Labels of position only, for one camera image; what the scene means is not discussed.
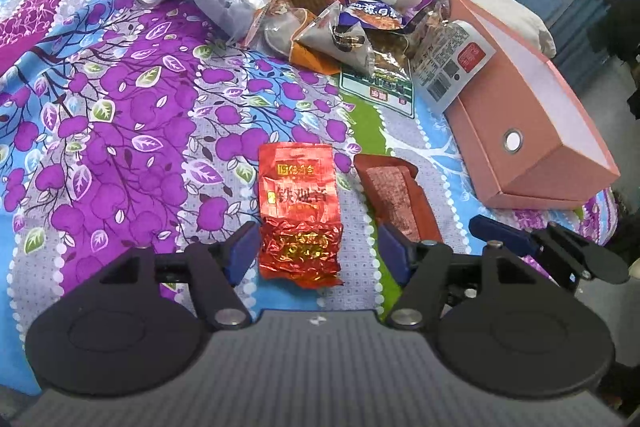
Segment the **barcode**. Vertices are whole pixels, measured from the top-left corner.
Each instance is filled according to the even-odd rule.
[[[446,94],[451,87],[451,83],[442,73],[438,73],[436,79],[427,87],[427,91],[433,97],[433,100],[439,102],[440,99]]]
[[[449,62],[447,62],[444,65],[444,68],[442,68],[444,70],[445,73],[447,73],[451,78],[453,78],[453,75],[458,73],[458,70],[460,69],[458,67],[458,65],[453,61],[450,60]]]

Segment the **red tea packet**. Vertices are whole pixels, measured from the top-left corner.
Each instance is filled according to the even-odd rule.
[[[265,279],[290,279],[303,288],[342,284],[338,250],[340,203],[332,148],[278,142],[258,153],[258,197]]]

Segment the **product label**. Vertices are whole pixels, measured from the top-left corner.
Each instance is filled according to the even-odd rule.
[[[494,54],[471,24],[450,22],[431,45],[423,41],[418,46],[411,60],[415,89],[432,112],[442,114]]]
[[[340,89],[410,118],[414,117],[414,84],[409,79],[399,78],[399,75],[384,75],[376,69],[373,76],[366,77],[343,66]]]

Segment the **floral bedsheet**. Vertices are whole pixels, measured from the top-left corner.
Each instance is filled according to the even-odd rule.
[[[447,121],[418,100],[416,118],[347,95],[331,78],[227,48],[198,9],[172,1],[0,0],[0,383],[38,386],[22,350],[33,319],[130,247],[168,253],[223,240],[257,216],[258,147],[334,148],[344,285],[303,290],[252,267],[237,292],[261,309],[389,309],[399,289],[352,168],[358,152],[405,158],[444,240],[479,254],[478,213],[516,227],[550,219],[604,242],[609,191],[575,212],[500,211],[474,196]],[[188,288],[161,293],[190,306]]]

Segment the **pink box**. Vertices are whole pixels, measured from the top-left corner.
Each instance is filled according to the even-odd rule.
[[[548,58],[469,0],[496,54],[445,111],[478,199],[490,208],[571,209],[620,177],[604,140]]]

